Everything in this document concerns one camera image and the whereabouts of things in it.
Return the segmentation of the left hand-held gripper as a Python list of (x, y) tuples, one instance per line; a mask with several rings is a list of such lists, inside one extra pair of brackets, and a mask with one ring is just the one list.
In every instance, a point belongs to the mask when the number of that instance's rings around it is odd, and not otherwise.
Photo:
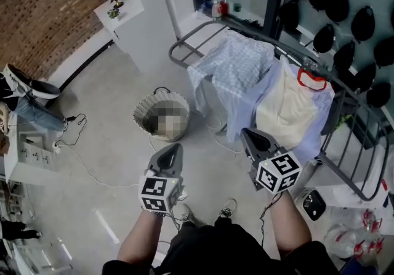
[(138, 197), (143, 210), (167, 214), (183, 193), (183, 146), (167, 145), (157, 151), (140, 177)]

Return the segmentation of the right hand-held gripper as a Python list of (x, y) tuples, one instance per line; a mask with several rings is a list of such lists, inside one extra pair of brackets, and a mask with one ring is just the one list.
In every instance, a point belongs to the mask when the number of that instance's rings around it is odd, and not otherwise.
[(257, 191), (266, 189), (276, 195), (297, 183), (302, 165), (292, 151), (256, 128), (242, 128), (240, 137), (246, 156), (252, 162), (249, 176)]

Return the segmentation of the cream shirt with red collar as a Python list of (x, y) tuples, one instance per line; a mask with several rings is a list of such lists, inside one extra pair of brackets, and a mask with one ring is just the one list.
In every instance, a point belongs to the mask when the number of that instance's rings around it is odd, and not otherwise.
[(320, 152), (333, 98), (332, 86), (324, 78), (290, 64), (285, 56), (274, 58), (267, 74), (235, 106), (227, 139), (235, 141), (241, 129), (257, 127), (305, 164)]

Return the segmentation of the blue checkered clothes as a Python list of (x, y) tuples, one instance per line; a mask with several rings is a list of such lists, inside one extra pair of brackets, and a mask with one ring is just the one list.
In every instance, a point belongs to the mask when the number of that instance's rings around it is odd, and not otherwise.
[(187, 68), (193, 88), (196, 109), (207, 116), (209, 107), (203, 81), (212, 78), (212, 85), (227, 112), (227, 140), (238, 139), (235, 117), (242, 96), (269, 71), (275, 59), (274, 45), (243, 36), (233, 30), (203, 58)]

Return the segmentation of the grey metal drying rack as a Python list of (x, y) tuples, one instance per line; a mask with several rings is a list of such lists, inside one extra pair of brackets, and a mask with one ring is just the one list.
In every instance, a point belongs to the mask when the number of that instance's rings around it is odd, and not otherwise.
[[(201, 41), (197, 46), (191, 46), (187, 43), (187, 39), (209, 25), (219, 25), (220, 28)], [(334, 136), (334, 126), (330, 126), (317, 160), (328, 166), (362, 201), (373, 200), (384, 179), (388, 151), (384, 153), (382, 165), (374, 167), (372, 163), (376, 160), (377, 145), (382, 137), (385, 138), (384, 148), (389, 148), (390, 141), (388, 132), (384, 123), (374, 110), (363, 102), (359, 95), (352, 92), (342, 81), (340, 81), (340, 79), (335, 78), (325, 68), (322, 61), (318, 60), (317, 57), (309, 56), (306, 49), (299, 51), (278, 40), (269, 38), (262, 34), (262, 32), (249, 21), (240, 21), (236, 18), (225, 17), (223, 20), (204, 22), (179, 38), (176, 43), (170, 47), (169, 58), (174, 63), (188, 68), (189, 65), (185, 60), (193, 54), (203, 57), (204, 54), (199, 51), (199, 48), (213, 40), (215, 36), (219, 35), (219, 33), (223, 32), (226, 28), (245, 34), (247, 37), (273, 44), (276, 57), (285, 55), (302, 69), (307, 70), (309, 73), (321, 74), (324, 78), (327, 78), (329, 82), (333, 82), (340, 87), (339, 92), (334, 96), (334, 113), (332, 116), (334, 122), (339, 123), (340, 114), (343, 112), (344, 108), (346, 106), (350, 107), (350, 118), (346, 121), (346, 124), (350, 127), (347, 141), (345, 142), (344, 148), (340, 151), (339, 161), (335, 162), (333, 158), (328, 157), (327, 150), (331, 146), (330, 142)], [(346, 158), (351, 156), (348, 147), (353, 137), (360, 141), (361, 146), (356, 155), (353, 169), (347, 171), (342, 163)]]

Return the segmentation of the person's left forearm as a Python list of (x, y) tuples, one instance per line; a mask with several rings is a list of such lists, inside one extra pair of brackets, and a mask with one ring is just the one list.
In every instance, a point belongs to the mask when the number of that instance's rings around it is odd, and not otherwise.
[(143, 210), (120, 246), (117, 259), (132, 265), (151, 266), (162, 225), (163, 217)]

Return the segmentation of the white woven laundry basket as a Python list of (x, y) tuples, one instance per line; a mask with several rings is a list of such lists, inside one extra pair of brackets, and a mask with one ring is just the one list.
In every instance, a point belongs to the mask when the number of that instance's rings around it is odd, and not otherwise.
[(186, 134), (190, 113), (190, 105), (182, 95), (158, 87), (134, 108), (133, 120), (154, 139), (172, 143)]

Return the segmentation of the person's left shoe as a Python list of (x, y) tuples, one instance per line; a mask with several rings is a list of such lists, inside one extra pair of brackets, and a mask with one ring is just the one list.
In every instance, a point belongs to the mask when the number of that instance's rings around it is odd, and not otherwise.
[(180, 215), (180, 220), (182, 221), (182, 223), (191, 223), (194, 226), (200, 225), (199, 220), (195, 217), (194, 213), (188, 205), (182, 204), (182, 210), (183, 212)]

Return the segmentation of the person's shoe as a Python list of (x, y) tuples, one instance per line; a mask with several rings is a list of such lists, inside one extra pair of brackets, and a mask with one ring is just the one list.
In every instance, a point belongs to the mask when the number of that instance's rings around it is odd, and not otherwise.
[(182, 221), (182, 223), (191, 223), (194, 226), (200, 225), (199, 220), (195, 217), (194, 213), (188, 205), (182, 204), (182, 210), (183, 212), (180, 215), (180, 220)]
[(237, 201), (233, 198), (229, 198), (220, 210), (219, 217), (231, 218), (237, 210)]

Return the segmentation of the white black small appliance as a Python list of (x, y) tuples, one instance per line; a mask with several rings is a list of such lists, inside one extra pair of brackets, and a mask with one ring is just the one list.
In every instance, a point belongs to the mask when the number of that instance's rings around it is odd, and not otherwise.
[(302, 208), (312, 221), (317, 221), (326, 211), (326, 203), (320, 193), (314, 189), (306, 194)]

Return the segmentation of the person's black clothing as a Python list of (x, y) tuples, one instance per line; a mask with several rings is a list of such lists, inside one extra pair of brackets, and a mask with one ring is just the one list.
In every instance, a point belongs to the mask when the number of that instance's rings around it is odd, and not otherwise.
[(339, 275), (339, 271), (318, 241), (275, 260), (240, 225), (220, 217), (212, 226), (184, 223), (155, 268), (144, 270), (112, 260), (104, 264), (102, 275)]

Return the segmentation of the clear plastic bag red print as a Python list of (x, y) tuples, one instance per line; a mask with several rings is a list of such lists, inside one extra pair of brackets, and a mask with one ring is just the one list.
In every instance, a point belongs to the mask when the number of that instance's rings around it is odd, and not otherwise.
[(384, 246), (382, 218), (369, 209), (340, 209), (336, 217), (323, 239), (329, 253), (342, 259), (369, 259), (380, 254)]

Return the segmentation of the clear bottle green label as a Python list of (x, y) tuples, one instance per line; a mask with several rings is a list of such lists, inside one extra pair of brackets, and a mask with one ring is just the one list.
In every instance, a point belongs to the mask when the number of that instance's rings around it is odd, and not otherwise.
[(220, 20), (222, 17), (221, 4), (217, 0), (212, 2), (211, 15), (213, 20)]

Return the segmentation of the white drawer desk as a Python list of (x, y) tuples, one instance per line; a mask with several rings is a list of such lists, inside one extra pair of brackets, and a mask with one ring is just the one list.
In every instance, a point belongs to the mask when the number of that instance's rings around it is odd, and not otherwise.
[(26, 183), (46, 186), (58, 181), (57, 158), (49, 145), (49, 131), (10, 113), (9, 149), (4, 154), (4, 171), (8, 184)]

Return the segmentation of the white metal table frame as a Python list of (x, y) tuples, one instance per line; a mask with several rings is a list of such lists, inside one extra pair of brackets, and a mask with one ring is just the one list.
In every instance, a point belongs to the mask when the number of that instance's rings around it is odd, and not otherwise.
[(56, 246), (51, 242), (30, 242), (2, 240), (6, 252), (16, 263), (20, 275), (65, 275), (71, 270), (71, 264), (61, 264), (60, 260), (51, 260), (49, 253), (54, 253)]

